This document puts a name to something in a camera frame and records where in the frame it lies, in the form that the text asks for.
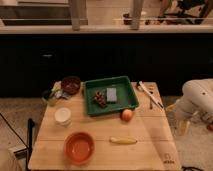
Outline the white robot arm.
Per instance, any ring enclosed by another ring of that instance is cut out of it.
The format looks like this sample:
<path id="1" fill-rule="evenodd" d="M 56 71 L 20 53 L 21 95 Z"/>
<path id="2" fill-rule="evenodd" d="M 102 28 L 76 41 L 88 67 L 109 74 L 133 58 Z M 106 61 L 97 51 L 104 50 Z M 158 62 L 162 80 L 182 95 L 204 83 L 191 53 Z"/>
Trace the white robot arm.
<path id="1" fill-rule="evenodd" d="M 182 93 L 173 108 L 178 134 L 187 132 L 195 114 L 199 114 L 207 128 L 213 130 L 213 79 L 189 80 L 183 84 Z"/>

